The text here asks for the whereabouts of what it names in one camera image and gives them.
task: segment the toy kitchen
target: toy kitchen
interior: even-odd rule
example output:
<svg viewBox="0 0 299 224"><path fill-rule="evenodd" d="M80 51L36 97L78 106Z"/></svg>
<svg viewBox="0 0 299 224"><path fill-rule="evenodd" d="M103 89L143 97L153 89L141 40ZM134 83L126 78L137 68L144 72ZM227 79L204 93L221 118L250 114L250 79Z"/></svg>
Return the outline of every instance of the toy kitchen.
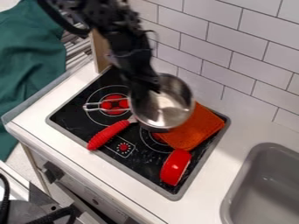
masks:
<svg viewBox="0 0 299 224"><path fill-rule="evenodd" d="M3 117L5 128L30 152L52 197L58 202L64 193L68 198L79 198L102 218L102 223L250 223L248 215L252 211L235 211L245 207L241 203L258 203L257 199L240 196L246 194L238 187L247 178L238 174L244 168L243 162L266 157L265 165L270 166L271 159L281 162L277 158L282 158L278 155L282 151L284 164L287 158L290 163L297 159L293 151L289 153L289 149L278 145L297 151L297 133L274 124L259 123L256 129L257 122L218 105L212 108L213 113L224 122L224 128L190 151L191 159L178 183L170 185L161 179L160 172L173 148L138 124L131 124L98 150L87 150L88 141L97 132L131 114L127 110L88 112L82 106L113 99L110 108L126 108L128 103L123 99L127 94L128 89L113 68L98 74L93 61L86 59ZM278 154L271 157L268 151L259 156L249 153L264 142L278 143L262 145L263 151L269 148ZM282 174L287 177L285 166ZM293 211L289 216L293 220L289 218L288 223L294 223L296 214Z"/></svg>

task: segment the white countertop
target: white countertop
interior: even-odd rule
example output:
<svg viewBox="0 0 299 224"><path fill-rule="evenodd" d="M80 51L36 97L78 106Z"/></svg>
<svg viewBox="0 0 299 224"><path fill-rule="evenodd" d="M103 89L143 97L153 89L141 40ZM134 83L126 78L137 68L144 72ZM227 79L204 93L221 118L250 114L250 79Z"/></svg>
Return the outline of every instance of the white countertop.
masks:
<svg viewBox="0 0 299 224"><path fill-rule="evenodd" d="M98 74L89 63L17 116L6 127L40 153L76 171L94 191L102 190L146 223L220 224L219 208L247 153L259 143L299 152L299 133L249 114L238 115L222 101L200 103L229 116L232 124L179 201L170 201L50 127L45 119Z"/></svg>

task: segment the metal sink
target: metal sink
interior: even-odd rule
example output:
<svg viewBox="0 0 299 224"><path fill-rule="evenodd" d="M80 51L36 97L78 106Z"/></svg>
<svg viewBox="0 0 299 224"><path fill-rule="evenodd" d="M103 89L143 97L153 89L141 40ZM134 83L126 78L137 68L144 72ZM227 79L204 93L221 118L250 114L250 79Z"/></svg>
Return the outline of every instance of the metal sink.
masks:
<svg viewBox="0 0 299 224"><path fill-rule="evenodd" d="M299 154L274 143L255 146L220 215L224 224L298 224Z"/></svg>

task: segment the black stovetop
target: black stovetop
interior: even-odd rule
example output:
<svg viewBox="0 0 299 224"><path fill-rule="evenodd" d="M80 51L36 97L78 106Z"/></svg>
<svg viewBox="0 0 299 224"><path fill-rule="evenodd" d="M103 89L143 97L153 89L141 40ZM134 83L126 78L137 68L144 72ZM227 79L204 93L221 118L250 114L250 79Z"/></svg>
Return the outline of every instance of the black stovetop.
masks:
<svg viewBox="0 0 299 224"><path fill-rule="evenodd" d="M59 125L59 131L71 137L74 141L79 138L86 146L91 137L100 130L122 119L128 119L131 114L129 111L122 114L105 114L101 111L87 113L82 106L86 102L100 102L110 97L122 98L128 94L128 91L119 76L119 72L115 68L110 68L98 80L91 83L71 101L54 112L50 116L49 124L55 123L53 127ZM119 103L121 106L114 106L115 108L121 108L123 103ZM219 117L226 122L225 117L222 115ZM146 185L149 183L148 187L164 196L165 193L163 191L176 195L216 136L217 134L211 136L191 151L191 163L177 186L167 185L159 178L163 162L172 152L172 148L161 142L146 129L142 129L137 123L131 124L105 146L99 148L99 151L110 157L111 159L108 162L111 163L113 161L112 164L120 169L122 166L118 164L127 167L128 169L122 170L128 175L133 176ZM125 148L128 149L120 150L124 144L126 145Z"/></svg>

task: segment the green cloth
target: green cloth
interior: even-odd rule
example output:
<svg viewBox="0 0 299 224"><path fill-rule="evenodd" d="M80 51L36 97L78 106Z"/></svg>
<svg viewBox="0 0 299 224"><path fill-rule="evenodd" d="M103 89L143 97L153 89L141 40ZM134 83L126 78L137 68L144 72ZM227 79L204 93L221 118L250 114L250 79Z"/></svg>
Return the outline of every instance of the green cloth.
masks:
<svg viewBox="0 0 299 224"><path fill-rule="evenodd" d="M0 30L2 116L65 72L66 49L60 42L63 29L36 0L0 12ZM6 160L16 144L0 122L0 159Z"/></svg>

